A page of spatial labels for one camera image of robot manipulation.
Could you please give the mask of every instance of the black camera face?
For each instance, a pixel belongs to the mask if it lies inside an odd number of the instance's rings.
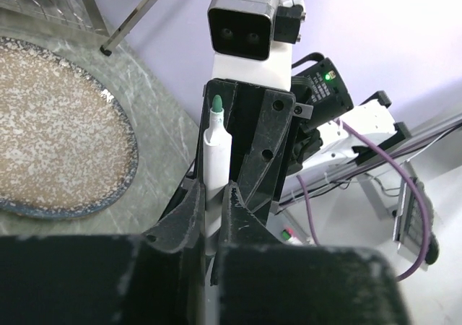
[[[266,60],[271,44],[271,20],[259,14],[209,10],[212,45],[217,53]]]

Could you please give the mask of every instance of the green marker tip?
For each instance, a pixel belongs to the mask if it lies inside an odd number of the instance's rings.
[[[212,112],[220,113],[222,111],[223,111],[222,97],[219,95],[215,95],[214,100],[212,101]]]

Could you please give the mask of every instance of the round speckled plate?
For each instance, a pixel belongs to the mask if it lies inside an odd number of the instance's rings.
[[[120,103],[91,74],[37,45],[0,37],[0,208],[70,219],[117,201],[138,148]]]

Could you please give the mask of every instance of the marble surface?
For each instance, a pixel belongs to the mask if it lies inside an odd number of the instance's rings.
[[[125,110],[139,148],[134,182],[112,206],[90,217],[65,221],[34,220],[0,211],[0,235],[141,233],[153,226],[194,158],[197,125],[125,42],[106,57],[96,48],[43,38],[26,27],[0,26],[0,35],[47,48],[98,78]]]

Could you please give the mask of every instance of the white marker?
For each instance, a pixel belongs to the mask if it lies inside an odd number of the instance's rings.
[[[222,98],[215,95],[210,110],[209,128],[204,131],[206,239],[215,234],[222,224],[223,193],[230,179],[232,136],[227,133],[223,118]],[[207,246],[206,244],[206,252],[213,254]]]

